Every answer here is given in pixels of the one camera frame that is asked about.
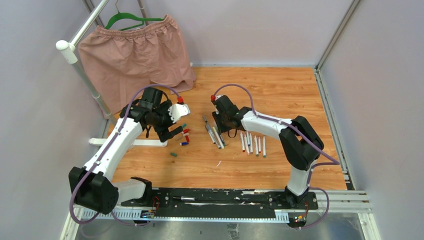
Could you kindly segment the yellow capped white marker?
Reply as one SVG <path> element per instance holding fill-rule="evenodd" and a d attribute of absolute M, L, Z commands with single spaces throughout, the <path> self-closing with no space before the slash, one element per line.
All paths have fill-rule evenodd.
<path fill-rule="evenodd" d="M 217 142 L 218 142 L 218 144 L 219 144 L 220 148 L 221 148 L 221 149 L 224 149 L 224 148 L 225 148 L 225 146 L 224 146 L 224 144 L 223 144 L 223 142 L 222 142 L 222 140 L 221 140 L 221 137 L 220 137 L 220 135 L 219 135 L 218 131 L 216 130 L 216 128 L 215 128 L 214 126 L 212 127 L 212 130 L 213 130 L 213 132 L 214 132 L 214 134 L 215 134 L 215 138 L 216 138 L 216 140 L 217 140 Z"/>

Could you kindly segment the clear green gel pen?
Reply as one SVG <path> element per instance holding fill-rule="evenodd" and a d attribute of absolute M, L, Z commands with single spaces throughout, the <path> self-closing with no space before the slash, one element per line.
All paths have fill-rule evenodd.
<path fill-rule="evenodd" d="M 218 133 L 218 136 L 219 136 L 219 138 L 220 138 L 220 140 L 221 140 L 221 142 L 222 142 L 222 145 L 225 147 L 225 146 L 226 146 L 226 142 L 225 142 L 225 140 L 224 140 L 224 138 L 223 138 L 222 134 L 221 134 L 221 133 Z"/>

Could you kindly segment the grey capped marker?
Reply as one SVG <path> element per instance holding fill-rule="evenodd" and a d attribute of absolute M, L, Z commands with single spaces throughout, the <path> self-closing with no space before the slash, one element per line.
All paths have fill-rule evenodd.
<path fill-rule="evenodd" d="M 208 125 L 208 124 L 206 124 L 205 125 L 205 128 L 206 128 L 206 130 L 207 130 L 207 132 L 208 132 L 208 134 L 209 134 L 209 136 L 210 136 L 210 138 L 211 138 L 211 140 L 213 141 L 213 143 L 218 147 L 218 149 L 221 149 L 220 148 L 220 145 L 218 144 L 218 141 L 216 140 L 216 138 L 215 138 L 215 135 L 214 135 L 214 133 L 213 133 L 213 131 L 212 131 L 212 129 L 211 129 L 211 127 Z"/>

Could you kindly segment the blue capped white marker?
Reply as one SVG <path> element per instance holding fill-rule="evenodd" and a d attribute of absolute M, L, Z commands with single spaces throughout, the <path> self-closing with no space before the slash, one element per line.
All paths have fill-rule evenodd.
<path fill-rule="evenodd" d="M 251 145 L 251 141 L 250 141 L 250 135 L 249 135 L 249 132 L 248 131 L 245 132 L 245 136 L 246 136 L 246 143 L 247 143 L 248 146 L 250 146 Z"/>

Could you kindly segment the white acrylic marker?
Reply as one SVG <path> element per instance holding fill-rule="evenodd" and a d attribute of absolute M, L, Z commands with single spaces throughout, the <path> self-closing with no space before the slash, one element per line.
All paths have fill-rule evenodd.
<path fill-rule="evenodd" d="M 244 144 L 245 144 L 245 152 L 246 152 L 246 154 L 247 155 L 250 155 L 250 148 L 249 148 L 249 146 L 247 145 L 247 142 L 246 142 L 246 134 L 244 134 Z"/>

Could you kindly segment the red capped white marker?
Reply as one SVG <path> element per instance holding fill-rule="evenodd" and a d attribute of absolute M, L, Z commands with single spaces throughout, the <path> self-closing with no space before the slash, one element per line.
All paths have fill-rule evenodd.
<path fill-rule="evenodd" d="M 259 154 L 262 152 L 262 144 L 261 144 L 260 136 L 257 137 L 257 150 Z"/>

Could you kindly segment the green capped white marker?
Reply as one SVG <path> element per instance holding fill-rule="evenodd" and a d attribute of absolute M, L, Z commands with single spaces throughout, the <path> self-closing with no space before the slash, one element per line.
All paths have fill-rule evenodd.
<path fill-rule="evenodd" d="M 259 153 L 260 153 L 260 150 L 259 150 L 258 138 L 257 138 L 256 135 L 253 137 L 253 140 L 254 140 L 255 156 L 258 157 L 259 156 Z"/>

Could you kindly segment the teal capped white marker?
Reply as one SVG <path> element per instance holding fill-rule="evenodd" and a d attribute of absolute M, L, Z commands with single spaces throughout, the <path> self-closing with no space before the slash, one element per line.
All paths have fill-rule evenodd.
<path fill-rule="evenodd" d="M 262 137 L 262 156 L 264 158 L 267 157 L 267 145 L 266 145 L 266 137 L 265 136 Z"/>

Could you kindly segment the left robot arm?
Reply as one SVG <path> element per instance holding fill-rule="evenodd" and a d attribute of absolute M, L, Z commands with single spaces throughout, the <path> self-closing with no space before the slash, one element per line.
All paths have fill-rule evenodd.
<path fill-rule="evenodd" d="M 69 174 L 71 199 L 70 213 L 79 205 L 100 214 L 111 213 L 116 205 L 135 201 L 140 206 L 149 206 L 153 201 L 152 183 L 141 177 L 112 183 L 116 168 L 128 149 L 143 133 L 154 129 L 159 142 L 165 143 L 183 131 L 182 126 L 169 128 L 181 117 L 190 114 L 183 97 L 177 95 L 177 102 L 163 97 L 167 94 L 159 89 L 160 84 L 141 88 L 141 99 L 134 95 L 122 109 L 117 125 L 97 153 L 83 167 L 73 167 Z"/>

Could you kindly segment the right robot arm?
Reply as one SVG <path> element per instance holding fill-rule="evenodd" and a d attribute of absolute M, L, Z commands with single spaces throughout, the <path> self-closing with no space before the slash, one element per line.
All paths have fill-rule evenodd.
<path fill-rule="evenodd" d="M 215 107 L 213 119 L 220 132 L 231 130 L 256 132 L 279 140 L 285 158 L 291 165 L 284 189 L 286 204 L 298 209 L 306 201 L 312 166 L 320 157 L 324 143 L 303 116 L 294 119 L 260 114 L 251 107 L 238 108 L 226 95 L 211 96 Z"/>

